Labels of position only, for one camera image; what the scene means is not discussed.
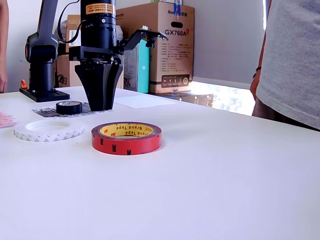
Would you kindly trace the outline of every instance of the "white tape roll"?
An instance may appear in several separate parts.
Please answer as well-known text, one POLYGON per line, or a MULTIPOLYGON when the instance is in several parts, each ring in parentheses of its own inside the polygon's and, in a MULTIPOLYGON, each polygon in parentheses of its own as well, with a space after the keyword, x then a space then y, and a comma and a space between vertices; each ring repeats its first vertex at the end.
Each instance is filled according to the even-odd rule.
POLYGON ((13 134, 29 142, 57 142, 75 138, 84 132, 81 123, 68 119, 47 119, 22 122, 14 127, 13 134))

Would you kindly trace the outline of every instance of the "red double-sided tape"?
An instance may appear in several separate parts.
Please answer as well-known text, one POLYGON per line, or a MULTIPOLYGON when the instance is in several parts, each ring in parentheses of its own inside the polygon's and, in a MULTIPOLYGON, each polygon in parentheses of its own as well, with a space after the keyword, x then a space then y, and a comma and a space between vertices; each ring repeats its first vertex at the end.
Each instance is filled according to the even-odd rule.
POLYGON ((162 131, 141 122, 113 122, 91 131, 94 149, 113 155, 139 155, 160 148, 162 131))

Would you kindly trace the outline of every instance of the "white paper sheet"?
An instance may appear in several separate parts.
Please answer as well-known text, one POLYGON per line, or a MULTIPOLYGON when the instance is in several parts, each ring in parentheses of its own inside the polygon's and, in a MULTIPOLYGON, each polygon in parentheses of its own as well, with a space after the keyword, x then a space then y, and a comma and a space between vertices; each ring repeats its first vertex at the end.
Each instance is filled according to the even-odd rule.
POLYGON ((152 97, 146 95, 118 97, 114 99, 114 102, 116 104, 121 104, 133 109, 176 104, 176 102, 168 101, 160 97, 152 97))

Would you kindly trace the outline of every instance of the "black cable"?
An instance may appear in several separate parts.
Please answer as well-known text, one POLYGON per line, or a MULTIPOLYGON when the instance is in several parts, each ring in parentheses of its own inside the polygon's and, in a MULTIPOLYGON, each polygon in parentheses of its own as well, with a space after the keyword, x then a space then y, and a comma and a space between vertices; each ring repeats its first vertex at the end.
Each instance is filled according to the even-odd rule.
POLYGON ((62 11, 62 13, 61 13, 61 15, 60 15, 59 21, 58 21, 58 35, 59 35, 60 40, 61 40, 63 43, 65 43, 65 44, 73 43, 73 42, 78 38, 81 25, 82 25, 83 22, 86 21, 86 20, 83 20, 83 21, 80 23, 80 25, 78 26, 78 28, 77 28, 77 30, 76 30, 75 36, 74 36, 71 40, 69 40, 69 41, 64 40, 64 37, 62 36, 62 33, 61 33, 61 20, 62 20, 62 17, 63 17, 63 15, 64 15, 65 10, 67 9, 67 7, 68 7, 69 5, 71 5, 71 4, 77 4, 78 2, 80 2, 80 0, 77 0, 77 1, 74 1, 74 2, 70 2, 67 6, 65 6, 65 8, 63 9, 63 11, 62 11))

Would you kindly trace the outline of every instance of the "black tape roll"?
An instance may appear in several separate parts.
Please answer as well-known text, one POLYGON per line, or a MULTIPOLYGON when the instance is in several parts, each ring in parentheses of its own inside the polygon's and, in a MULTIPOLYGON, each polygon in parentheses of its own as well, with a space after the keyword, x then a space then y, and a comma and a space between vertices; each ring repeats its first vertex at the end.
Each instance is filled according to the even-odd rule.
POLYGON ((61 101, 56 104, 56 113, 62 115, 81 114, 82 105, 82 102, 79 101, 61 101))

